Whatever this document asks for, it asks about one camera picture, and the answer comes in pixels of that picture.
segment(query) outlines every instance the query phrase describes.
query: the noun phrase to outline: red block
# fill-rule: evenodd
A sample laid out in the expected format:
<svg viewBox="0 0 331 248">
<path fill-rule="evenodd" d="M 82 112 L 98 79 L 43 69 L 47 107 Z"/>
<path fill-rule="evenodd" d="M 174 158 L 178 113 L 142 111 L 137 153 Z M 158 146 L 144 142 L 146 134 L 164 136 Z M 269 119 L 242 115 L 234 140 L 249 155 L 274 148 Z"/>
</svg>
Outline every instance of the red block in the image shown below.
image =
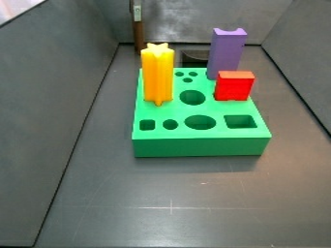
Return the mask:
<svg viewBox="0 0 331 248">
<path fill-rule="evenodd" d="M 216 101 L 246 101 L 254 76 L 250 71 L 218 71 L 213 97 Z"/>
</svg>

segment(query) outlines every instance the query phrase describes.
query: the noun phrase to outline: green shape sorter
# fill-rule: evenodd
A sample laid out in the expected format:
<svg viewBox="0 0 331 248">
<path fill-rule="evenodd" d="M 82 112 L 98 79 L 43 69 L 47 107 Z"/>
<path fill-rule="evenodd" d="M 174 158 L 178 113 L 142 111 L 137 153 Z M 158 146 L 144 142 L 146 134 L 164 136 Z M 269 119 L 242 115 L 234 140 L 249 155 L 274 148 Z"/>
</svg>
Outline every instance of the green shape sorter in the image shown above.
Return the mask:
<svg viewBox="0 0 331 248">
<path fill-rule="evenodd" d="M 214 101 L 205 68 L 174 68 L 173 100 L 144 100 L 140 70 L 132 142 L 136 157 L 261 155 L 270 133 L 253 101 Z"/>
</svg>

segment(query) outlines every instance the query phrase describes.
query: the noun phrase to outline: yellow block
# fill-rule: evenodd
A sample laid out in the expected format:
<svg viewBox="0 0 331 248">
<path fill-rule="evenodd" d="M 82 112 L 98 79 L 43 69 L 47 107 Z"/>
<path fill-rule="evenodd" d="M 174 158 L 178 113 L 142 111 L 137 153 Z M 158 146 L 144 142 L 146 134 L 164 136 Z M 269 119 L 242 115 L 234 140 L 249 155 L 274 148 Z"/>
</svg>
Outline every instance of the yellow block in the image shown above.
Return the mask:
<svg viewBox="0 0 331 248">
<path fill-rule="evenodd" d="M 172 100 L 173 58 L 174 51 L 166 43 L 148 43 L 146 49 L 141 50 L 144 100 L 154 102 L 157 106 Z"/>
</svg>

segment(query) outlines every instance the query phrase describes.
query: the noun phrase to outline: circular hole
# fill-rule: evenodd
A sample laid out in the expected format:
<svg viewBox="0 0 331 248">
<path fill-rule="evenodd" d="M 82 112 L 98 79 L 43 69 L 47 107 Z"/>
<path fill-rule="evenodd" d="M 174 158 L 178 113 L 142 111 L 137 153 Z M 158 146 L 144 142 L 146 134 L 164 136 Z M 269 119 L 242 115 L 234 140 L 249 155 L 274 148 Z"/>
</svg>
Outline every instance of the circular hole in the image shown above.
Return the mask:
<svg viewBox="0 0 331 248">
<path fill-rule="evenodd" d="M 216 126 L 216 120 L 206 115 L 193 115 L 185 119 L 185 125 L 194 130 L 208 130 Z"/>
<path fill-rule="evenodd" d="M 205 101 L 205 97 L 197 90 L 185 90 L 180 95 L 181 102 L 186 105 L 200 105 Z"/>
<path fill-rule="evenodd" d="M 176 75 L 177 77 L 181 77 L 181 76 L 184 75 L 184 73 L 182 73 L 182 72 L 176 72 L 174 75 Z"/>
<path fill-rule="evenodd" d="M 168 119 L 162 122 L 162 127 L 168 130 L 173 130 L 178 127 L 178 123 L 176 120 Z"/>
<path fill-rule="evenodd" d="M 196 77 L 197 76 L 197 73 L 196 72 L 189 72 L 188 73 L 192 77 Z"/>
<path fill-rule="evenodd" d="M 184 81 L 184 82 L 192 82 L 192 79 L 190 79 L 189 77 L 185 77 L 185 78 L 182 79 L 182 81 Z"/>
</svg>

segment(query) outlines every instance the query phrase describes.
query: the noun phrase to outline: square hole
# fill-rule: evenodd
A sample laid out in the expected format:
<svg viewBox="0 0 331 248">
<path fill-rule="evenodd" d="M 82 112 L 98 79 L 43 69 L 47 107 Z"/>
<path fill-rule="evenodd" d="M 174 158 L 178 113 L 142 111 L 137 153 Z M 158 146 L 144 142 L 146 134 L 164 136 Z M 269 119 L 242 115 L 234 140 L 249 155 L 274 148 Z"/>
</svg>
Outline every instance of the square hole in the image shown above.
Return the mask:
<svg viewBox="0 0 331 248">
<path fill-rule="evenodd" d="M 230 129 L 257 128 L 250 115 L 224 115 L 226 127 Z"/>
<path fill-rule="evenodd" d="M 149 131 L 154 129 L 154 120 L 141 120 L 140 121 L 140 130 Z"/>
</svg>

